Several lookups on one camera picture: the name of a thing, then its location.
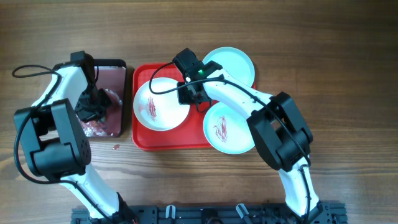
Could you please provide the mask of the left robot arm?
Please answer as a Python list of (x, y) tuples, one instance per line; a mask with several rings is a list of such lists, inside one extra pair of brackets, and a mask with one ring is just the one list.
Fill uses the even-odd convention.
[(76, 59), (40, 68), (52, 81), (31, 107), (14, 115), (14, 162), (33, 183), (68, 188), (88, 209), (90, 222), (135, 223), (134, 212), (92, 166), (90, 144), (80, 125), (101, 119), (109, 103), (96, 87), (101, 67), (127, 66), (119, 59)]

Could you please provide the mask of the light blue plate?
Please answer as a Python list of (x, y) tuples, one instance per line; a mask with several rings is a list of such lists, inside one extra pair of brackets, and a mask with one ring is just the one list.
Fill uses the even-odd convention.
[(255, 68), (252, 60), (243, 51), (234, 47), (220, 47), (208, 53), (203, 63), (214, 61), (220, 64), (231, 76), (243, 84), (252, 87), (255, 80)]
[(221, 102), (206, 112), (203, 132), (210, 145), (225, 154), (242, 154), (254, 147), (246, 120)]

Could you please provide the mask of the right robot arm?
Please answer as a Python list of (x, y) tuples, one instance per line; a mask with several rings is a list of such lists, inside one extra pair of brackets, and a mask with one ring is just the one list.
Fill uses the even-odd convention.
[(279, 172), (285, 203), (304, 222), (320, 214), (309, 168), (313, 135), (292, 97), (272, 96), (233, 78), (225, 69), (186, 70), (183, 88), (200, 90), (246, 119), (260, 157)]

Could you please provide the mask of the white plate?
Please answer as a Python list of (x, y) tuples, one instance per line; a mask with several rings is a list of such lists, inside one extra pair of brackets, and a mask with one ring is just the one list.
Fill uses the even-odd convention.
[(136, 92), (133, 111), (137, 120), (154, 131), (168, 131), (176, 128), (189, 114), (190, 106), (178, 102), (177, 92), (155, 95), (145, 82)]

